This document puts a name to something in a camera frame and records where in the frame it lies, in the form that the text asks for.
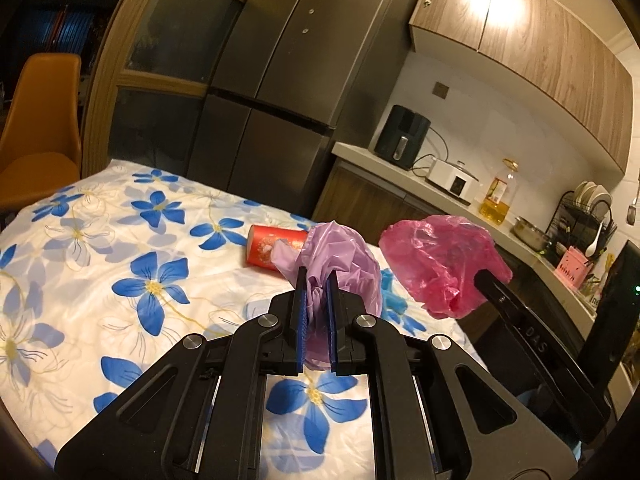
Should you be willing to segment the blue glove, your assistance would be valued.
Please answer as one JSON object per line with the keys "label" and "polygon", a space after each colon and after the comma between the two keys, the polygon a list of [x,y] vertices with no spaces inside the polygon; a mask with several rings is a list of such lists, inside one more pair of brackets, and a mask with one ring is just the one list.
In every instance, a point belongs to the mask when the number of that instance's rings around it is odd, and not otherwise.
{"label": "blue glove", "polygon": [[390,269],[381,271],[381,318],[395,323],[410,336],[425,333],[426,327],[408,313],[408,302],[393,291],[394,276]]}

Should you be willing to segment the purple plastic bag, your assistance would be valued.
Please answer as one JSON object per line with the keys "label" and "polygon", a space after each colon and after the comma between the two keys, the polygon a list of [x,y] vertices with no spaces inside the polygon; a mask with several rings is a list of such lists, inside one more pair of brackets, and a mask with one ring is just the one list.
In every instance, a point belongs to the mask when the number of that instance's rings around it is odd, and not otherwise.
{"label": "purple plastic bag", "polygon": [[301,248],[277,240],[271,262],[292,284],[306,270],[307,341],[305,364],[313,370],[330,367],[324,285],[331,273],[338,288],[360,296],[366,312],[381,314],[381,268],[362,236],[348,226],[320,222],[308,232]]}

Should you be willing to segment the pink utensil holder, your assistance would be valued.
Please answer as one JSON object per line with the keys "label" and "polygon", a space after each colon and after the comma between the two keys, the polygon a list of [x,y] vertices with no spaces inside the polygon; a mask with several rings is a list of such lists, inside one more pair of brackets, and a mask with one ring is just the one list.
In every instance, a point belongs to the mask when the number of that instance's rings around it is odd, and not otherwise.
{"label": "pink utensil holder", "polygon": [[593,267],[592,261],[579,249],[570,246],[567,248],[561,261],[554,270],[554,274],[568,288],[577,290],[585,281]]}

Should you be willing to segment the black dish rack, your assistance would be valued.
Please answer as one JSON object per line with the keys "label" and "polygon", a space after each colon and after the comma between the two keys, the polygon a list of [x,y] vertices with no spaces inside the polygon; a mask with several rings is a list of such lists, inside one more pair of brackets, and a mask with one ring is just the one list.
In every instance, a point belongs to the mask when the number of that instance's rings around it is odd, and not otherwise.
{"label": "black dish rack", "polygon": [[590,262],[596,262],[616,229],[606,200],[587,206],[576,198],[574,191],[567,191],[558,201],[546,229],[550,240],[547,255],[551,262],[559,263],[567,249],[574,247]]}

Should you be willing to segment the wooden cabinets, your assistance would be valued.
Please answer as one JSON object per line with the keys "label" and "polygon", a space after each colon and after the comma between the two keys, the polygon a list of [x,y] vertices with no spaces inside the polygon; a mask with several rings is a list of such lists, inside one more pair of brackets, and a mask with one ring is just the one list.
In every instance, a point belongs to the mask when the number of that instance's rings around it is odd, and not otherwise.
{"label": "wooden cabinets", "polygon": [[[436,202],[424,202],[397,185],[351,162],[334,160],[328,180],[314,206],[314,221],[335,220],[358,231],[377,245],[382,232],[399,220],[423,219],[440,214],[440,206],[460,205],[435,190]],[[513,273],[509,287],[555,332],[563,344],[578,353],[593,326],[593,315],[554,274],[550,264],[532,252],[509,231],[473,216],[494,239],[498,253]]]}
{"label": "wooden cabinets", "polygon": [[593,167],[624,174],[632,78],[555,0],[419,0],[416,52],[463,68],[539,115]]}

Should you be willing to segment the hanging spatula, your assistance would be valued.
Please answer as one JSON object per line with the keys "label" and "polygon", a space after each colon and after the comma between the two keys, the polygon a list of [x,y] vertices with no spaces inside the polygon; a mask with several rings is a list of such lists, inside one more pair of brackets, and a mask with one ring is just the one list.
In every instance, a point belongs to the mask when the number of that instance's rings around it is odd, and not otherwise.
{"label": "hanging spatula", "polygon": [[638,185],[636,189],[636,195],[634,196],[634,199],[629,204],[627,213],[626,213],[626,223],[628,224],[628,226],[634,226],[634,224],[636,223],[639,195],[640,195],[640,174],[638,175]]}

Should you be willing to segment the blue floral tablecloth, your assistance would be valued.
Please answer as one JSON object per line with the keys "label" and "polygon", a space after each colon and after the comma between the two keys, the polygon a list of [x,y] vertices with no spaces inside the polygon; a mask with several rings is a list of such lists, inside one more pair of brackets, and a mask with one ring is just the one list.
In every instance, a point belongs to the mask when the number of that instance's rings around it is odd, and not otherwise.
{"label": "blue floral tablecloth", "polygon": [[[232,334],[292,287],[249,266],[253,224],[314,222],[133,162],[59,188],[1,233],[1,401],[50,471],[62,446],[190,333]],[[426,327],[484,363],[460,325]],[[374,479],[366,376],[270,376],[259,479]]]}

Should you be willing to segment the cooking oil bottle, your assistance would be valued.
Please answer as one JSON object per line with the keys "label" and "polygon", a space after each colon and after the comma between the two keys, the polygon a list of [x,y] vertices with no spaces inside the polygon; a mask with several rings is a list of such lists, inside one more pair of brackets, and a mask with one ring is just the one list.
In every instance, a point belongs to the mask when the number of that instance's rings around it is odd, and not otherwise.
{"label": "cooking oil bottle", "polygon": [[518,190],[518,163],[510,158],[504,158],[502,162],[504,167],[492,179],[478,210],[481,216],[497,226],[506,220]]}

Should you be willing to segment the white rice cooker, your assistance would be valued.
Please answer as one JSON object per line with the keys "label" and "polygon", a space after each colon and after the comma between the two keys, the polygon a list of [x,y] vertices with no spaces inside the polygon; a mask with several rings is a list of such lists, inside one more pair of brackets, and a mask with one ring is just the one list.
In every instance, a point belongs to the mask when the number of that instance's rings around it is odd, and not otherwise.
{"label": "white rice cooker", "polygon": [[469,205],[480,189],[480,180],[465,169],[463,162],[447,162],[436,158],[427,171],[426,180],[442,192]]}

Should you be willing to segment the black air fryer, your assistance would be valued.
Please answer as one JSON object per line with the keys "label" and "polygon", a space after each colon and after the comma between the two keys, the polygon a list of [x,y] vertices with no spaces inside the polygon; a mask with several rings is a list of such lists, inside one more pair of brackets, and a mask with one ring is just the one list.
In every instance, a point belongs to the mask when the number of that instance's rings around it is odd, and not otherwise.
{"label": "black air fryer", "polygon": [[401,169],[409,170],[426,137],[431,121],[395,104],[376,141],[374,154]]}

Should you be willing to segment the orange chair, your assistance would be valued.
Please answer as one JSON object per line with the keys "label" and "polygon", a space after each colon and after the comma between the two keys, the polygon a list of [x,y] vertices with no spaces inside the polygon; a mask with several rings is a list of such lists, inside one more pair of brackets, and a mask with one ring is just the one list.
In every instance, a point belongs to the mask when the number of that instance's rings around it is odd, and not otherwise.
{"label": "orange chair", "polygon": [[1,212],[17,212],[80,179],[81,59],[37,53],[23,66],[1,133]]}

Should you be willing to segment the wooden glass door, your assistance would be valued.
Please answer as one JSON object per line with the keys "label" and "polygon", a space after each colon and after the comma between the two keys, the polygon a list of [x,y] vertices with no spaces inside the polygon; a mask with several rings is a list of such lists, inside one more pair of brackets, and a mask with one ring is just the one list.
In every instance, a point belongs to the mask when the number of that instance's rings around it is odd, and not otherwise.
{"label": "wooden glass door", "polygon": [[114,158],[184,174],[205,97],[247,0],[119,0],[82,120],[85,176]]}

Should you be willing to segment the dark grey refrigerator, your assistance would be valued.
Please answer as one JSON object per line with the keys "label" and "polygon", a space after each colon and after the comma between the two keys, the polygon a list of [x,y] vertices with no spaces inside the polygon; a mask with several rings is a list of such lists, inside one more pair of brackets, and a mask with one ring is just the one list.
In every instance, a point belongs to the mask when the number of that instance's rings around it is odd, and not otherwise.
{"label": "dark grey refrigerator", "polygon": [[247,0],[186,174],[309,216],[340,142],[367,146],[410,50],[416,0]]}

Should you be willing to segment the wooden upper cabinets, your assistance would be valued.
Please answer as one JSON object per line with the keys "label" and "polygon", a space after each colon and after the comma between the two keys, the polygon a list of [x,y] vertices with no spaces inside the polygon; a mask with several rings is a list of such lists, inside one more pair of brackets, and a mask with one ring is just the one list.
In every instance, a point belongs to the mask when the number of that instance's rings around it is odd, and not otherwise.
{"label": "wooden upper cabinets", "polygon": [[539,115],[593,167],[624,174],[632,78],[555,0],[419,0],[416,52],[463,68]]}

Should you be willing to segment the wall power socket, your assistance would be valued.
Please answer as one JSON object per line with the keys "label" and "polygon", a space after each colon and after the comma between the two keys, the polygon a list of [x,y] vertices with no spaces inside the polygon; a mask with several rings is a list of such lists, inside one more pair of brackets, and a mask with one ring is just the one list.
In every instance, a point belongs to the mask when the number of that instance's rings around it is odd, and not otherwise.
{"label": "wall power socket", "polygon": [[439,99],[446,99],[446,97],[448,96],[448,91],[449,91],[449,87],[446,84],[443,84],[442,82],[436,81],[434,83],[434,87],[432,90],[432,93],[434,94],[434,96],[437,96]]}

